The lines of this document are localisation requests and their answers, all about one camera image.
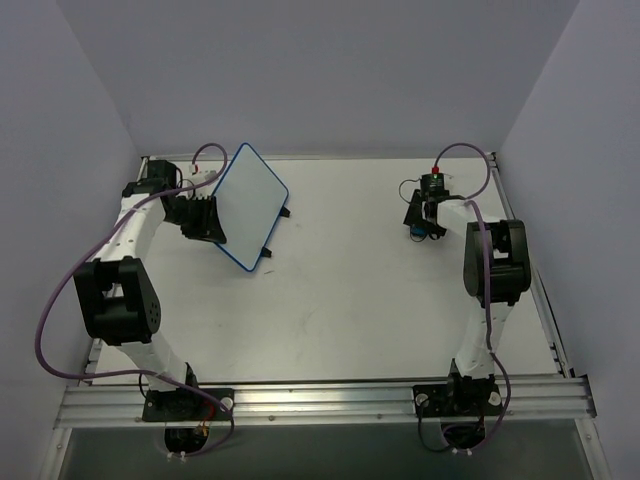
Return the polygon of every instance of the wall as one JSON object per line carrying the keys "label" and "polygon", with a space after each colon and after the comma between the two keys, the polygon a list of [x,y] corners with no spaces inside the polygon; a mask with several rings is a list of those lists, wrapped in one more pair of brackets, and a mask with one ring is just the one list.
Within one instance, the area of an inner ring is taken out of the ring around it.
{"label": "wall", "polygon": [[638,478],[640,3],[582,0],[501,149],[615,478]]}
{"label": "wall", "polygon": [[[65,384],[33,353],[47,295],[113,223],[136,152],[54,2],[5,1],[0,15],[0,470],[40,469]],[[50,319],[45,353],[78,371],[89,339],[73,288]]]}
{"label": "wall", "polygon": [[576,0],[58,0],[141,153],[497,149]]}

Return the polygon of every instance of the gray floor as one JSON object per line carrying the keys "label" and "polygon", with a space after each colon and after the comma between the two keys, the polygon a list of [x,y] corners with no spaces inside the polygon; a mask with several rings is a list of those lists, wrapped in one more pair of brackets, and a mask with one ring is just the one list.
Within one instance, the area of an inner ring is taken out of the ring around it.
{"label": "gray floor", "polygon": [[[439,445],[434,426],[425,433]],[[507,422],[472,457],[425,451],[415,425],[240,428],[220,450],[185,464],[166,460],[161,438],[146,428],[77,430],[61,478],[591,478],[569,421]]]}

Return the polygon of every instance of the blue edge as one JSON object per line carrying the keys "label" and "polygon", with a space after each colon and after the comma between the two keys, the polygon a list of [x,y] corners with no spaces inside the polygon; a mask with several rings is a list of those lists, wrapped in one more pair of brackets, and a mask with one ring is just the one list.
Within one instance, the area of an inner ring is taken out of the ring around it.
{"label": "blue edge", "polygon": [[[231,167],[233,166],[233,163],[236,161],[236,158],[238,157],[238,153],[240,153],[240,151],[245,147],[249,147],[251,150],[253,150],[253,153],[255,153],[258,158],[260,160],[262,160],[262,163],[264,163],[264,165],[269,169],[269,171],[273,174],[274,177],[276,177],[276,180],[278,180],[280,182],[280,184],[284,187],[284,189],[287,191],[287,196],[284,198],[284,202],[282,202],[282,206],[280,207],[280,209],[282,209],[282,207],[284,207],[287,204],[287,201],[289,200],[289,189],[287,188],[287,186],[282,183],[282,180],[280,180],[280,177],[278,177],[278,175],[276,175],[276,172],[274,172],[271,167],[269,165],[267,165],[267,162],[264,161],[264,159],[260,156],[260,154],[258,152],[256,152],[256,149],[253,148],[251,145],[249,145],[247,142],[243,143],[242,145],[240,145],[238,147],[238,150],[236,151],[235,155],[233,156],[233,158],[231,159],[231,162],[229,163],[229,166],[227,167],[227,169],[224,171],[224,173],[222,174],[222,177],[220,178],[220,180],[218,181],[218,183],[216,184],[216,187],[213,189],[213,193],[211,195],[215,195],[216,192],[218,191],[218,187],[222,184],[222,181],[224,180],[224,177],[227,176],[227,173],[229,173],[229,170],[231,170]],[[269,240],[271,239],[271,235],[273,234],[273,231],[276,228],[276,225],[278,224],[278,220],[280,220],[280,215],[278,215],[276,217],[275,222],[273,222],[273,226],[271,227],[271,231],[269,232],[269,235],[267,235],[267,239],[265,240],[264,244],[262,245],[262,248],[266,247],[267,244],[269,243]],[[258,254],[258,258],[256,258],[256,262],[253,264],[253,267],[251,267],[250,269],[245,267],[243,264],[241,264],[233,255],[231,255],[228,251],[226,251],[224,249],[224,247],[218,243],[215,244],[216,247],[218,247],[220,250],[222,250],[225,255],[227,255],[231,260],[233,260],[235,263],[237,263],[240,268],[242,268],[245,272],[249,272],[252,273],[256,270],[256,268],[258,267],[258,264],[260,263],[260,258],[262,258],[260,256],[260,254]]]}

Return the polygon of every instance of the white table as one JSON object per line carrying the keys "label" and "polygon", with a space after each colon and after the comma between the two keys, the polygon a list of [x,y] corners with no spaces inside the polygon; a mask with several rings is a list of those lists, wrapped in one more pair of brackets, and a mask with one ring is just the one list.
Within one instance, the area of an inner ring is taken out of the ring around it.
{"label": "white table", "polygon": [[[199,381],[446,376],[472,301],[462,280],[464,241],[448,234],[412,242],[398,197],[398,184],[432,163],[271,162],[291,192],[292,213],[270,240],[273,258],[253,274],[163,224],[145,265],[162,305],[161,330]],[[478,159],[446,159],[442,170],[453,175],[453,193],[468,194],[484,178]],[[405,197],[413,185],[405,185]],[[493,183],[478,203],[504,216]],[[512,374],[557,372],[530,292],[509,317],[498,355]],[[97,371],[131,367],[103,347]]]}

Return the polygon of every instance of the metal frame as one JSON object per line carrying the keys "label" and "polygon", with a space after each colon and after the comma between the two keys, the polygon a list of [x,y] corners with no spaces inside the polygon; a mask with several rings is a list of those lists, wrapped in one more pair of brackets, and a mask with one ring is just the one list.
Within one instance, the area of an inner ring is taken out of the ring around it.
{"label": "metal frame", "polygon": [[[190,155],[171,155],[172,161],[189,161]],[[264,157],[273,160],[335,159],[329,155]],[[354,156],[373,158],[371,156]],[[138,178],[144,173],[149,157],[142,159]],[[205,155],[203,160],[217,160]],[[497,165],[492,162],[500,199],[508,218],[514,218],[506,198]],[[596,480],[609,480],[610,474],[599,442],[593,417],[595,407],[585,378],[572,378],[573,372],[562,346],[558,327],[544,292],[538,272],[532,269],[533,298],[547,335],[551,351],[558,363],[558,375],[514,376],[512,401],[505,419],[542,421],[575,420],[585,457]],[[86,370],[95,371],[102,342],[94,341]],[[225,385],[236,390],[234,419],[238,426],[267,425],[330,425],[414,423],[415,384],[442,383],[445,379],[404,379],[385,381],[351,381],[318,383],[271,383]],[[501,390],[504,381],[497,380]],[[203,385],[203,387],[221,385]],[[136,386],[92,386],[90,382],[69,387],[65,393],[49,450],[43,463],[41,479],[58,478],[70,435],[74,428],[165,428],[195,426],[196,422],[153,424],[141,421],[144,399]],[[428,418],[426,422],[440,422]],[[215,424],[226,428],[227,422]]]}

